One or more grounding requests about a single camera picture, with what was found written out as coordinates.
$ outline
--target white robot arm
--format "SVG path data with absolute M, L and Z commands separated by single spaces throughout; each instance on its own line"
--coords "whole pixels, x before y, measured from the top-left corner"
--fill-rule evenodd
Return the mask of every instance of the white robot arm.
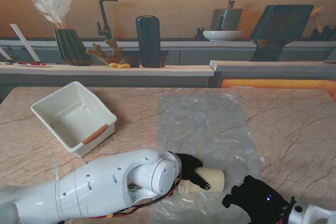
M 288 224 L 336 224 L 336 211 L 325 210 L 313 204 L 295 202 L 291 209 Z
M 167 194 L 180 172 L 176 155 L 154 149 L 97 159 L 61 179 L 0 188 L 0 216 L 6 220 L 1 223 L 53 224 L 106 216 Z M 129 189 L 128 180 L 140 189 Z

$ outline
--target clear plastic sheet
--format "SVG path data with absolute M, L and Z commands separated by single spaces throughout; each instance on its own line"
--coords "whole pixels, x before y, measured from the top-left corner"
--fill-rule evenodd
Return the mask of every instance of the clear plastic sheet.
M 232 94 L 160 96 L 158 148 L 191 154 L 204 166 L 220 168 L 225 188 L 220 193 L 174 193 L 153 207 L 153 223 L 248 223 L 239 207 L 222 199 L 246 175 L 260 177 L 256 147 L 250 139 L 243 106 Z

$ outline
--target black canister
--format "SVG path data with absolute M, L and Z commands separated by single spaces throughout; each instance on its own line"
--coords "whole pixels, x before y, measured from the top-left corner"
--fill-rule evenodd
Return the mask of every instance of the black canister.
M 138 33 L 141 65 L 145 68 L 161 67 L 160 21 L 155 16 L 139 16 L 135 19 Z

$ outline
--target bin handle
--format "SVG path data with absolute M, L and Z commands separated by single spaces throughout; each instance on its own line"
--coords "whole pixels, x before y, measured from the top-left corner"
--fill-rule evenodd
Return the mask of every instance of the bin handle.
M 91 143 L 93 140 L 95 140 L 97 137 L 99 137 L 101 134 L 104 133 L 105 130 L 107 130 L 109 126 L 107 124 L 103 125 L 101 128 L 93 132 L 91 135 L 89 135 L 86 139 L 82 141 L 83 144 Z

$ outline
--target red wire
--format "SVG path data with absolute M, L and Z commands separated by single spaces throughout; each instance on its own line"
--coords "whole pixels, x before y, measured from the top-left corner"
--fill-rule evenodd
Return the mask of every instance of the red wire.
M 169 197 L 169 196 L 171 196 L 173 194 L 173 192 L 176 190 L 176 188 L 179 185 L 179 183 L 181 182 L 181 180 L 182 180 L 182 173 L 180 173 L 179 179 L 178 179 L 176 185 L 171 190 L 171 192 L 169 194 L 167 194 L 167 196 L 164 197 L 164 198 L 167 198 L 167 197 Z M 134 207 L 131 211 L 129 211 L 126 214 L 123 214 L 123 215 L 113 215 L 113 218 L 114 217 L 124 217 L 124 216 L 130 215 L 130 214 L 134 213 L 135 211 L 137 211 L 138 209 L 139 209 L 139 207 Z M 103 218 L 106 218 L 106 217 L 107 217 L 107 215 L 105 215 L 105 216 L 98 216 L 98 217 L 89 217 L 89 218 L 90 219 L 103 219 Z

